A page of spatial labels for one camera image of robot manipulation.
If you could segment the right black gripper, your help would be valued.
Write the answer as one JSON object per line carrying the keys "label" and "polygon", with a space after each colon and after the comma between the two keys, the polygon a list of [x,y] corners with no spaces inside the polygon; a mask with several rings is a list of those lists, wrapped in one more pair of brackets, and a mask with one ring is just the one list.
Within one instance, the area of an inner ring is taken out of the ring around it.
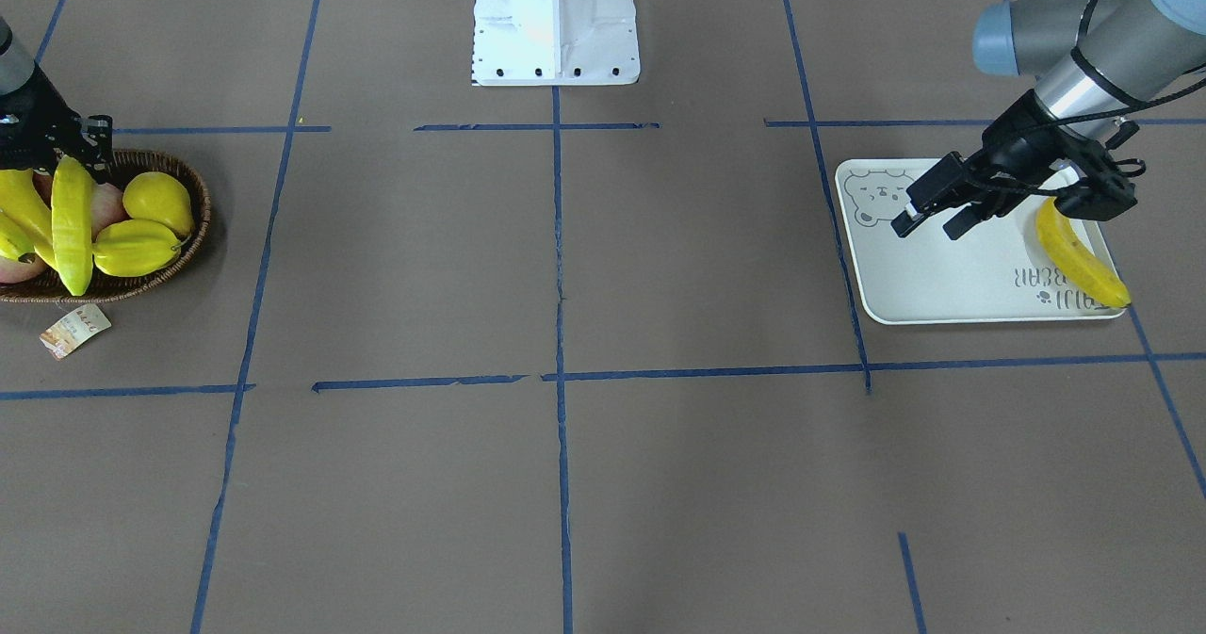
{"label": "right black gripper", "polygon": [[42,67],[18,88],[1,96],[1,168],[54,171],[68,154],[93,175],[111,175],[115,166],[113,119],[82,116],[66,106]]}

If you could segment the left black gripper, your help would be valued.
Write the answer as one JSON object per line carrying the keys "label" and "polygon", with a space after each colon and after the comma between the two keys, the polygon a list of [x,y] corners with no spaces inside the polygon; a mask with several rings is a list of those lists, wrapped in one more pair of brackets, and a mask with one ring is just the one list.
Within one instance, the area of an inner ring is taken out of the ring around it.
{"label": "left black gripper", "polygon": [[[958,240],[984,221],[1012,213],[1028,196],[1052,195],[1055,209],[1076,221],[1112,221],[1137,205],[1132,178],[1106,146],[1053,122],[1034,90],[1021,94],[984,129],[984,171],[952,152],[908,184],[904,210],[891,221],[895,235],[908,237],[935,215],[953,209],[943,231]],[[1081,180],[1044,190],[1042,184],[1059,162],[1071,163]]]}

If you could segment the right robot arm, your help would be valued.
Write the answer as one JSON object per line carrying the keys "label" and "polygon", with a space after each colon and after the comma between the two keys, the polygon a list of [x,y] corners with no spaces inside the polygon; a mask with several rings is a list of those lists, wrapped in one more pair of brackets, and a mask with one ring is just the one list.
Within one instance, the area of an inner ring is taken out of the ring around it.
{"label": "right robot arm", "polygon": [[49,175],[69,155],[96,182],[112,178],[112,119],[82,116],[69,106],[8,20],[1,22],[1,118],[4,170]]}

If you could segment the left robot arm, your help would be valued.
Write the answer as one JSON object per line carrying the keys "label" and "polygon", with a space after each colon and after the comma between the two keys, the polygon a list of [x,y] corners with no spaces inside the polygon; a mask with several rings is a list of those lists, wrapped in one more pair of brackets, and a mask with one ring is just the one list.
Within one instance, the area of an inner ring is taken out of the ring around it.
{"label": "left robot arm", "polygon": [[977,22],[984,74],[1035,84],[982,133],[978,152],[946,154],[907,189],[892,231],[907,237],[953,210],[947,237],[1050,195],[1073,221],[1132,209],[1141,162],[1113,152],[1137,131],[1130,115],[1173,99],[1167,86],[1204,72],[1204,0],[1007,0]]}

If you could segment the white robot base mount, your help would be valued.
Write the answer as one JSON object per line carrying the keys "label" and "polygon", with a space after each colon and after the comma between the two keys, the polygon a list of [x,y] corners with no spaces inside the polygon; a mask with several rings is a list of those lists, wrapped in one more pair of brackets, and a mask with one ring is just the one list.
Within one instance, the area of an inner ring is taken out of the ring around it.
{"label": "white robot base mount", "polygon": [[474,86],[630,86],[636,0],[474,0]]}

